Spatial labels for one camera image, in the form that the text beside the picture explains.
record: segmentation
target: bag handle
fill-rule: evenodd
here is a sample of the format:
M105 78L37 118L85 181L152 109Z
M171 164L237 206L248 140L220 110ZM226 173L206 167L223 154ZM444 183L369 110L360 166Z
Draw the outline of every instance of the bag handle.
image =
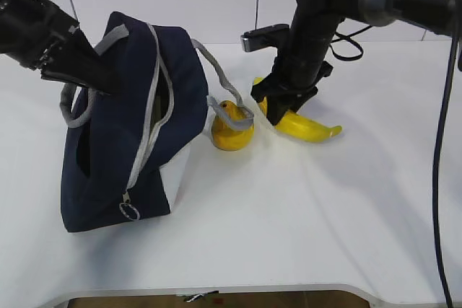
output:
M95 46L95 52L101 56L117 41L128 37L130 32L125 25L114 27L105 37ZM95 104L97 91L96 89L88 88L87 92L87 107L84 112L77 118L72 117L72 102L74 101L77 86L72 83L65 83L61 90L61 101L59 108L63 115L64 121L69 128L79 128L83 126L92 115L93 105Z
M223 109L223 107L219 106L217 100L212 97L211 95L207 96L207 105L211 107L217 116L225 122L225 124L234 131L244 131L249 129L253 125L253 112L244 105L243 99L240 96L237 89L231 84L228 78L225 75L222 67L219 65L218 61L215 57L202 45L198 40L191 39L193 43L193 47L197 48L199 52L204 56L206 60L214 67L217 75L219 83L223 88L225 88L228 92L232 94L232 96L236 99L237 108L239 108L245 115L245 119L242 120L233 120Z

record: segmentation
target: black cable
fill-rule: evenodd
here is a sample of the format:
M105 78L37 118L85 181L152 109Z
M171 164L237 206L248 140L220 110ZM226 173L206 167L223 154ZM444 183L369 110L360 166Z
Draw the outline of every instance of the black cable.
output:
M362 46L357 41L353 40L352 38L354 36L356 36L356 35L362 34L366 30L369 30L371 28L373 28L373 26L368 25L367 27L364 27L361 30L358 30L357 32L353 32L352 34L349 34L349 35L343 35L343 34L341 34L339 32L335 32L335 35L337 35L339 38L335 39L335 40L332 40L331 44L329 45L329 48L332 50L332 54L334 55L334 57L339 59L340 61L357 61L357 60L361 59L362 56L364 55L364 50L362 49ZM334 50L334 47L332 46L332 43L338 43L340 41L347 41L348 43L353 45L355 48L358 49L359 54L357 56L350 56L350 57L339 55Z
M74 6L74 0L69 0L69 2L71 3L71 8L72 8L72 12L74 13L75 20L79 21L79 18L77 16L77 11L76 11L75 6Z
M359 34L362 34L363 32L369 30L369 29L372 29L373 26L372 25L368 25L367 27L364 27L362 28L361 30L358 30L357 32L353 32L352 34L349 34L349 35L343 35L343 34L338 34L337 32L335 33L335 35L337 35L338 37L340 37L339 39L335 39L335 40L332 40L331 43L337 43L339 41L343 41L344 39L341 38L341 36L347 36L348 38L353 38L354 36L356 35L359 35Z
M438 130L435 142L435 152L433 154L432 168L432 218L433 218L433 234L435 241L435 255L440 275L441 286L445 295L446 305L448 308L453 308L453 300L450 296L448 280L446 279L445 268L443 264L443 253L441 250L441 235L440 235L440 216L439 216L439 181L440 181L440 160L441 148L443 146L443 136L445 132L446 118L448 116L448 106L450 93L453 87L454 69L457 60L458 40L461 36L461 16L462 0L456 0L456 15L454 16L454 33L450 47L450 56L448 62L448 72L446 74L445 89L443 92L443 101L441 102L440 119L438 121Z

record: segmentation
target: banana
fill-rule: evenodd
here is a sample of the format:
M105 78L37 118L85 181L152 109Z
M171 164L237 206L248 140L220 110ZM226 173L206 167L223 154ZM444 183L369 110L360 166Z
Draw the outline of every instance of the banana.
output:
M256 78L253 84L258 84L262 81L262 78ZM266 98L258 104L260 110L266 115L268 110L268 103ZM297 113L288 110L281 121L274 126L275 129L285 133L287 135L299 138L307 142L323 142L328 138L332 138L341 133L341 126L334 126L329 128L314 120L302 117Z

